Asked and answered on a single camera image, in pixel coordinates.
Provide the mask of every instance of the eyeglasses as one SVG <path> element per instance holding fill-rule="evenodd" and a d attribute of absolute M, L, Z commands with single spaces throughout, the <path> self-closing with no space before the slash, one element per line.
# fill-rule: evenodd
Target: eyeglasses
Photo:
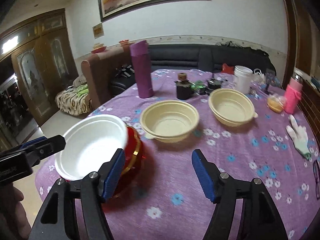
<path fill-rule="evenodd" d="M 316 197 L 317 197 L 317 200 L 319 200 L 320 199 L 320 169 L 319 169 L 318 160 L 315 160 L 313 162 L 313 174 L 316 179 Z"/>

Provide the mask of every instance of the white cup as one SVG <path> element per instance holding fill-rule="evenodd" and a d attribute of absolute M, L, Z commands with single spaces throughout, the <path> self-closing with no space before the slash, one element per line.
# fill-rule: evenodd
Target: white cup
<path fill-rule="evenodd" d="M 252 75 L 253 71 L 250 68 L 239 65 L 235 66 L 234 89 L 243 94 L 249 93 Z"/>

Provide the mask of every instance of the bowl rim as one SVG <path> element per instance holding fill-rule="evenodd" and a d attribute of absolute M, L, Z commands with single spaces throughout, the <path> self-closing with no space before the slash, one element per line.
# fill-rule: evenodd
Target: bowl rim
<path fill-rule="evenodd" d="M 91 119 L 97 119 L 96 121 L 98 121 L 99 119 L 103 120 L 103 117 L 108 117 L 108 118 L 112 117 L 114 120 L 119 121 L 118 124 L 121 126 L 121 128 L 123 130 L 125 130 L 125 135 L 124 135 L 124 147 L 125 147 L 126 144 L 128 143 L 127 126 L 121 120 L 121 118 L 119 118 L 119 117 L 117 117 L 115 115 L 112 115 L 112 114 L 98 114 L 98 115 L 87 117 L 87 118 L 81 120 L 80 122 L 76 123 L 75 125 L 73 125 L 69 130 L 67 130 L 63 134 L 63 137 L 65 138 L 66 136 L 70 136 L 70 135 L 74 134 L 79 129 L 78 126 L 82 125 L 84 122 L 90 123 L 90 121 L 88 121 L 88 120 L 91 120 Z M 71 175 L 70 173 L 66 172 L 65 169 L 63 168 L 63 165 L 61 164 L 61 154 L 63 153 L 63 151 L 64 151 L 64 149 L 54 155 L 54 166 L 55 166 L 55 169 L 56 169 L 57 173 L 61 177 L 63 177 L 64 179 L 69 180 L 69 181 L 77 180 L 78 178 L 73 176 L 73 175 Z"/>
<path fill-rule="evenodd" d="M 243 121 L 234 121 L 234 120 L 228 119 L 227 117 L 224 117 L 221 114 L 219 114 L 217 109 L 213 106 L 212 100 L 213 100 L 213 96 L 214 95 L 216 95 L 219 92 L 224 92 L 224 91 L 232 91 L 233 93 L 236 93 L 236 94 L 244 97 L 246 99 L 246 101 L 249 102 L 249 104 L 251 106 L 251 110 L 252 110 L 251 117 L 249 117 L 249 118 L 247 118 L 247 119 L 245 119 Z M 254 104 L 251 102 L 251 100 L 245 94 L 243 94 L 243 93 L 241 93 L 241 92 L 239 92 L 237 90 L 231 89 L 231 88 L 219 88 L 219 89 L 214 90 L 209 96 L 208 104 L 209 104 L 209 107 L 213 111 L 214 114 L 216 114 L 217 116 L 219 116 L 220 118 L 222 118 L 222 119 L 224 119 L 225 121 L 228 121 L 228 122 L 242 124 L 242 123 L 249 122 L 255 116 L 255 108 L 254 108 Z"/>
<path fill-rule="evenodd" d="M 196 122 L 194 123 L 194 125 L 192 125 L 192 127 L 186 131 L 186 132 L 183 132 L 183 133 L 180 133 L 178 135 L 175 135 L 175 136 L 165 136 L 165 135 L 158 135 L 156 133 L 153 133 L 144 123 L 144 120 L 143 120 L 143 117 L 145 116 L 145 114 L 150 111 L 150 109 L 154 108 L 154 107 L 157 107 L 158 105 L 162 105 L 163 103 L 174 103 L 174 104 L 182 104 L 182 105 L 185 105 L 189 108 L 191 108 L 194 113 L 196 114 Z M 186 135 L 186 134 L 189 134 L 191 133 L 199 124 L 199 121 L 200 121 L 200 116 L 199 116 L 199 112 L 198 110 L 191 104 L 187 103 L 187 102 L 183 102 L 183 101 L 178 101 L 178 100 L 164 100 L 164 101 L 160 101 L 160 102 L 157 102 L 157 103 L 153 103 L 151 104 L 150 106 L 148 106 L 146 109 L 144 109 L 140 115 L 140 124 L 141 124 L 141 127 L 142 129 L 147 132 L 148 134 L 151 134 L 152 136 L 156 137 L 156 138 L 160 138 L 160 139 L 173 139 L 173 138 L 177 138 L 177 137 L 181 137 L 183 135 Z"/>

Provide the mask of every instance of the purple bottle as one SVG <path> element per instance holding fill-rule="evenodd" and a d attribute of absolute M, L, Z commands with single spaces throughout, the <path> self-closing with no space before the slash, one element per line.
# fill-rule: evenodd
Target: purple bottle
<path fill-rule="evenodd" d="M 147 41 L 139 41 L 130 45 L 132 65 L 140 98 L 152 97 L 154 92 L 151 82 L 151 60 Z"/>

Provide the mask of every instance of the yellow bowl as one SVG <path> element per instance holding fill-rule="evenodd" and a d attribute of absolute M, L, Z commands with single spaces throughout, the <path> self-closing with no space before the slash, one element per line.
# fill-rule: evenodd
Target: yellow bowl
<path fill-rule="evenodd" d="M 233 89 L 213 91 L 209 96 L 209 107 L 217 120 L 227 126 L 240 126 L 258 117 L 250 99 Z"/>
<path fill-rule="evenodd" d="M 176 100 L 154 103 L 140 116 L 147 138 L 173 143 L 187 138 L 199 123 L 199 113 L 192 105 Z"/>

